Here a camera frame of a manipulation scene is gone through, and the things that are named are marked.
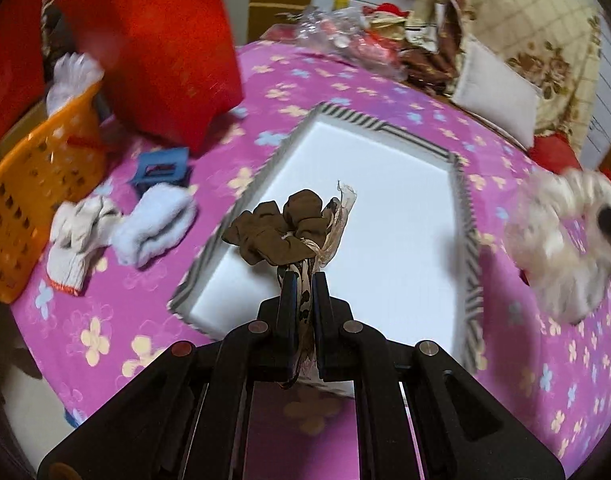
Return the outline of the light blue sock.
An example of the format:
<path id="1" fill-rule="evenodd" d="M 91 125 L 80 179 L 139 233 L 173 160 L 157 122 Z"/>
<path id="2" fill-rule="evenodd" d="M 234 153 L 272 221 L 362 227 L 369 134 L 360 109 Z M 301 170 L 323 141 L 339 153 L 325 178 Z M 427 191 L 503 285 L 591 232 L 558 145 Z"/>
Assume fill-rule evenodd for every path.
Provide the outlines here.
<path id="1" fill-rule="evenodd" d="M 147 266 L 183 240 L 197 214 L 187 188 L 153 185 L 113 232 L 111 246 L 118 262 L 137 269 Z"/>

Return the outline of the cream dotted scrunchie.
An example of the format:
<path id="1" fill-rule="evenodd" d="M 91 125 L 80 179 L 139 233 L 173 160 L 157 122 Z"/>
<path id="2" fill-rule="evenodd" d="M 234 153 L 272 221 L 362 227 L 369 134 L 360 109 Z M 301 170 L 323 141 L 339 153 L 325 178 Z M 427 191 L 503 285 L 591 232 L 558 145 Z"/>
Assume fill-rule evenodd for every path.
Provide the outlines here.
<path id="1" fill-rule="evenodd" d="M 517 192 L 506 252 L 557 323 L 578 324 L 603 301 L 611 277 L 611 182 L 597 171 L 536 171 Z"/>

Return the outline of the striped white tray box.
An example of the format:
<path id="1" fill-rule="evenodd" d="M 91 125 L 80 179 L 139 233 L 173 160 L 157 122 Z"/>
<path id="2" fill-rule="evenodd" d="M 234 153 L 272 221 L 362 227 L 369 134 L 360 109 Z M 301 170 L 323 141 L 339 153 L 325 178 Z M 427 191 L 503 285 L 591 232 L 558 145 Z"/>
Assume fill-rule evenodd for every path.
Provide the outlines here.
<path id="1" fill-rule="evenodd" d="M 479 244 L 458 156 L 333 103 L 316 105 L 223 218 L 311 190 L 345 221 L 319 252 L 331 292 L 401 344 L 430 339 L 474 370 L 482 341 Z"/>

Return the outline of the orange plastic basket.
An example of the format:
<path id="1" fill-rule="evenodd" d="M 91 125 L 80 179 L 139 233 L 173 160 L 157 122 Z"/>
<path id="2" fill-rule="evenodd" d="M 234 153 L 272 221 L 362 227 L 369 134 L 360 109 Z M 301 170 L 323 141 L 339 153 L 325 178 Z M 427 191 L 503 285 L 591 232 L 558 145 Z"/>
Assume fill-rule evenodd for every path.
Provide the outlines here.
<path id="1" fill-rule="evenodd" d="M 0 302 L 24 291 L 63 202 L 78 202 L 104 179 L 107 148 L 92 84 L 36 127 L 0 161 Z"/>

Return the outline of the white cushion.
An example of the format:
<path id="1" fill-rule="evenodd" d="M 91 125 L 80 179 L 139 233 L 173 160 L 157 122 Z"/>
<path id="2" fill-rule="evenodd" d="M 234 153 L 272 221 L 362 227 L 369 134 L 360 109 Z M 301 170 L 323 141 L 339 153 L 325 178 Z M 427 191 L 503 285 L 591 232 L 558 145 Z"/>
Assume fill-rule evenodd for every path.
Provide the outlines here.
<path id="1" fill-rule="evenodd" d="M 541 90 L 517 74 L 475 37 L 466 41 L 465 58 L 451 102 L 514 141 L 534 145 Z"/>

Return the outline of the pink floral bed sheet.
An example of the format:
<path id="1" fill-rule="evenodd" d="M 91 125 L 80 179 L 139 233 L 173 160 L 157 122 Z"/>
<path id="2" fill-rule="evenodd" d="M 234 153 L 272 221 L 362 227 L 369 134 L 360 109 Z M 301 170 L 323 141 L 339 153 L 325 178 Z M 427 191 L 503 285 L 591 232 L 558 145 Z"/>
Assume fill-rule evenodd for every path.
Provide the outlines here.
<path id="1" fill-rule="evenodd" d="M 183 242 L 145 270 L 106 252 L 80 297 L 59 292 L 38 266 L 11 312 L 66 411 L 82 422 L 170 344 L 204 337 L 166 307 L 256 170 L 323 101 L 391 122 L 458 154 L 481 244 L 483 344 L 478 379 L 556 454 L 567 474 L 611 424 L 611 288 L 584 322 L 541 313 L 502 242 L 514 195 L 531 160 L 473 118 L 394 81 L 275 42 L 238 52 L 246 97 L 238 118 L 194 163 L 199 217 Z"/>

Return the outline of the blue hair claw clip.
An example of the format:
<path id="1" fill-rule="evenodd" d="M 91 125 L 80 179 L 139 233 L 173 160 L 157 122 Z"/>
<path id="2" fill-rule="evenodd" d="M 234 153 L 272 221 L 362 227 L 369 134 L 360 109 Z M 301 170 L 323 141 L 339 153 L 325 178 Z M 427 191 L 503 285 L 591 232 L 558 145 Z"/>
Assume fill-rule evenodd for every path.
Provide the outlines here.
<path id="1" fill-rule="evenodd" d="M 142 153 L 137 157 L 137 167 L 130 185 L 138 197 L 149 188 L 166 183 L 186 188 L 189 182 L 188 148 L 169 148 Z"/>

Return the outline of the red heart pillow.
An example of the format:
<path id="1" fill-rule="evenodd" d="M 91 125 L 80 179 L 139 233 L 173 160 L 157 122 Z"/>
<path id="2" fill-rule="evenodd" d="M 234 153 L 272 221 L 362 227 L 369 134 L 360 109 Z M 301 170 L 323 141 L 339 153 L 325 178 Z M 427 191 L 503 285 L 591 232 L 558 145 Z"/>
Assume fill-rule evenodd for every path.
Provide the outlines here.
<path id="1" fill-rule="evenodd" d="M 561 132 L 550 136 L 536 136 L 533 147 L 528 150 L 528 156 L 553 174 L 563 174 L 568 169 L 582 169 L 567 136 Z"/>

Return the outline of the red gift bag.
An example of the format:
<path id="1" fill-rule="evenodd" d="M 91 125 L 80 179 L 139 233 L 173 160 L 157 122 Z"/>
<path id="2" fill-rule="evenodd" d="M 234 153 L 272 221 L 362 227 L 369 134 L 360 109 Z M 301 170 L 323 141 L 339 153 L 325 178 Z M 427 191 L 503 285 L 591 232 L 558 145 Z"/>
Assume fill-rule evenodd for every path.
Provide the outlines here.
<path id="1" fill-rule="evenodd" d="M 204 150 L 243 90 L 223 0 L 59 0 L 78 50 L 104 70 L 122 124 Z"/>

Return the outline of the white work glove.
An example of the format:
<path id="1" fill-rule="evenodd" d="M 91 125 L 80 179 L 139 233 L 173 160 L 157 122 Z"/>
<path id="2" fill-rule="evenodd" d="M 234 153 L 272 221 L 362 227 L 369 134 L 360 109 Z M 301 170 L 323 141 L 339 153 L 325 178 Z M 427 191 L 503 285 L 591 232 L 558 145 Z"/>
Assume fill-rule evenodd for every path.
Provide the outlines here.
<path id="1" fill-rule="evenodd" d="M 90 266 L 110 245 L 121 220 L 122 212 L 108 197 L 63 202 L 50 228 L 46 263 L 49 283 L 62 292 L 80 295 Z"/>

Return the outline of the floral beige quilt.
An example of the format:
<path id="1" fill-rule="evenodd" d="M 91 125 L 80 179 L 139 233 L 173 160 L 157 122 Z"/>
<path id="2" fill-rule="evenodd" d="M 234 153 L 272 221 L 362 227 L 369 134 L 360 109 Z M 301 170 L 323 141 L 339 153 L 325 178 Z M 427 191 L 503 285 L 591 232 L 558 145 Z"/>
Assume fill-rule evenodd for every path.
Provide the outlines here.
<path id="1" fill-rule="evenodd" d="M 476 38 L 542 92 L 537 136 L 563 134 L 575 152 L 589 133 L 601 65 L 592 0 L 414 0 L 401 55 L 407 78 L 449 96 Z"/>

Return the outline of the santa plush toy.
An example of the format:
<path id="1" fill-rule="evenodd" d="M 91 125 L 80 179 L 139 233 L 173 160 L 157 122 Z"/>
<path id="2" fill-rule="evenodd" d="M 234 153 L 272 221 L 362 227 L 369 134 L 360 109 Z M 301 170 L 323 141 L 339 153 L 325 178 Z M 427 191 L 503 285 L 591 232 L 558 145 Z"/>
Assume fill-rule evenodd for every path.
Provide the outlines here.
<path id="1" fill-rule="evenodd" d="M 402 41 L 405 38 L 409 10 L 385 2 L 379 6 L 363 6 L 362 12 L 365 28 L 373 35 L 392 41 Z"/>

